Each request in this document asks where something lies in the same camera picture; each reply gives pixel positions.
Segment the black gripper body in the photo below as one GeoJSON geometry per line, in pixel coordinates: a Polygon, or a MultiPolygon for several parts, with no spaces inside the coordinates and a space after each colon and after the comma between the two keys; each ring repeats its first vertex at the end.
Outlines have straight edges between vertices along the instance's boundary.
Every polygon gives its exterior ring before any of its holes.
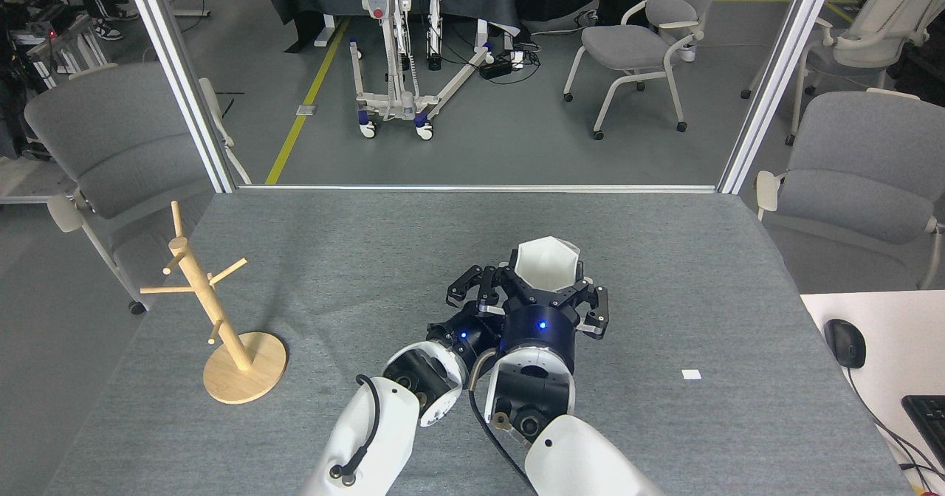
{"type": "Polygon", "coordinates": [[[427,340],[445,345],[472,368],[482,352],[497,348],[505,328],[505,317],[478,308],[462,308],[449,320],[430,323],[427,340]]]}
{"type": "Polygon", "coordinates": [[[561,358],[570,373],[574,372],[576,325],[580,316],[573,307],[556,308],[536,302],[508,300],[502,309],[505,311],[502,356],[517,348],[547,348],[561,358]]]}

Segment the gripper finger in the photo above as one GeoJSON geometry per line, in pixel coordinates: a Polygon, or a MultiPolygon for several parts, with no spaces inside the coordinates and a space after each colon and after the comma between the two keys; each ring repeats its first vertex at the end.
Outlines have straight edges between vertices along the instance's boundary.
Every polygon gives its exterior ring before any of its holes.
{"type": "Polygon", "coordinates": [[[503,288],[506,298],[502,303],[503,309],[519,309],[529,305],[549,305],[551,293],[531,287],[515,271],[518,261],[518,251],[512,251],[509,263],[499,269],[499,286],[503,288]]]}
{"type": "Polygon", "coordinates": [[[476,301],[476,317],[505,317],[506,268],[487,265],[483,269],[476,301]]]}
{"type": "Polygon", "coordinates": [[[576,281],[554,293],[552,307],[562,311],[578,331],[595,340],[605,336],[610,324],[608,290],[584,275],[583,261],[577,262],[576,281]]]}
{"type": "Polygon", "coordinates": [[[466,272],[459,275],[452,284],[449,285],[446,296],[446,304],[453,308],[461,308],[468,302],[468,291],[480,285],[483,277],[483,268],[479,265],[472,265],[466,272]]]}

